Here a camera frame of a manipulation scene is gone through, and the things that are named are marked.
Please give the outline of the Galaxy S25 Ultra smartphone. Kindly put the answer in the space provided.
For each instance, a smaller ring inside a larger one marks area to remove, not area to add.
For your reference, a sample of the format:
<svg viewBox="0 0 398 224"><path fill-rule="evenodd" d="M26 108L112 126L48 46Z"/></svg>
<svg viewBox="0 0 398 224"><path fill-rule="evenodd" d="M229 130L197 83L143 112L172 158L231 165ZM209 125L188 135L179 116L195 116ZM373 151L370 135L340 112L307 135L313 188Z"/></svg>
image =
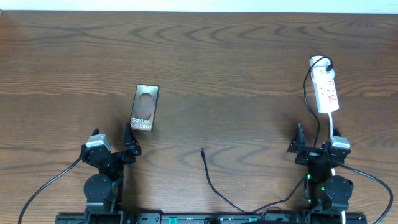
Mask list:
<svg viewBox="0 0 398 224"><path fill-rule="evenodd" d="M152 132L159 96L158 85L137 85L130 125L136 131Z"/></svg>

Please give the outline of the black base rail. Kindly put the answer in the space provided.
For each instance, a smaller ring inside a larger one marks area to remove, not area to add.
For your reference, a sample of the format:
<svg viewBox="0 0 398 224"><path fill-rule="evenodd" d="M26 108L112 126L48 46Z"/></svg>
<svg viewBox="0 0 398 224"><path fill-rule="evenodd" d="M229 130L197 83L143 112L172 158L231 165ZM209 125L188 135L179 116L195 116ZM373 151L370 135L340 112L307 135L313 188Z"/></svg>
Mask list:
<svg viewBox="0 0 398 224"><path fill-rule="evenodd" d="M129 224L235 224L235 223L339 223L339 216L313 214L310 220L293 213L277 211L264 215L161 215L159 213L140 213L128 215L58 215L56 224L73 223L129 223Z"/></svg>

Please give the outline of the white power strip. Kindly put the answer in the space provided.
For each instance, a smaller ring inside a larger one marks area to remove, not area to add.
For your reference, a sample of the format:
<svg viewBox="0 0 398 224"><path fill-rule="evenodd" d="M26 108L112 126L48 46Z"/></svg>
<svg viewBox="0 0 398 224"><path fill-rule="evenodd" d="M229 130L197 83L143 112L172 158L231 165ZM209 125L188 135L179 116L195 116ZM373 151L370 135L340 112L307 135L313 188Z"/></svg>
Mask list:
<svg viewBox="0 0 398 224"><path fill-rule="evenodd" d="M328 114L339 109L334 77L333 69L326 71L326 67L322 66L312 68L311 79L319 113Z"/></svg>

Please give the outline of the white USB charger adapter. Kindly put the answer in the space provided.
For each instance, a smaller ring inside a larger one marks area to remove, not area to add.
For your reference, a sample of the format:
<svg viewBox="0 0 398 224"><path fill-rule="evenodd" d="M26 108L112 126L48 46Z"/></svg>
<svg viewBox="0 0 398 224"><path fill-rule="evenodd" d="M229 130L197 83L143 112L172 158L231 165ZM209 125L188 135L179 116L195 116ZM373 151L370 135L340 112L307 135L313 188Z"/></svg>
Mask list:
<svg viewBox="0 0 398 224"><path fill-rule="evenodd" d="M310 59L309 73L313 75L333 75L333 61L330 57L317 55Z"/></svg>

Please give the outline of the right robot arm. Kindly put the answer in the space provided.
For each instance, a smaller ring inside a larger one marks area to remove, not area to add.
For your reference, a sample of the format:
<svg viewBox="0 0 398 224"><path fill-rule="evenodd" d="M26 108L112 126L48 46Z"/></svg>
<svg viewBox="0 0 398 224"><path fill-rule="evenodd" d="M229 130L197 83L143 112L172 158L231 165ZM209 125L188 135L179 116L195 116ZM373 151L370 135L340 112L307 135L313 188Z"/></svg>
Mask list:
<svg viewBox="0 0 398 224"><path fill-rule="evenodd" d="M321 147L305 145L303 127L298 124L288 152L295 153L295 163L307 166L305 198L309 207L302 212L301 223L344 223L352 196L352 181L333 171L351 153L351 144L337 129Z"/></svg>

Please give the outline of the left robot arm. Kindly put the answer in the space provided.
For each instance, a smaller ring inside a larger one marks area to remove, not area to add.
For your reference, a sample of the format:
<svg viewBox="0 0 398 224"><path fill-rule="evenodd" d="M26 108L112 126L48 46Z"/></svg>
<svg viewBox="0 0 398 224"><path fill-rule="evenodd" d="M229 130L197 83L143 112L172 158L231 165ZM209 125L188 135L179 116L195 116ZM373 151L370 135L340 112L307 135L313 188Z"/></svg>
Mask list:
<svg viewBox="0 0 398 224"><path fill-rule="evenodd" d="M85 223L135 223L136 217L123 209L124 166L133 164L141 155L141 147L133 135L131 125L126 124L124 151L111 152L111 144L105 134L95 129L86 144L81 146L79 158L85 164L98 169L84 184L86 197Z"/></svg>

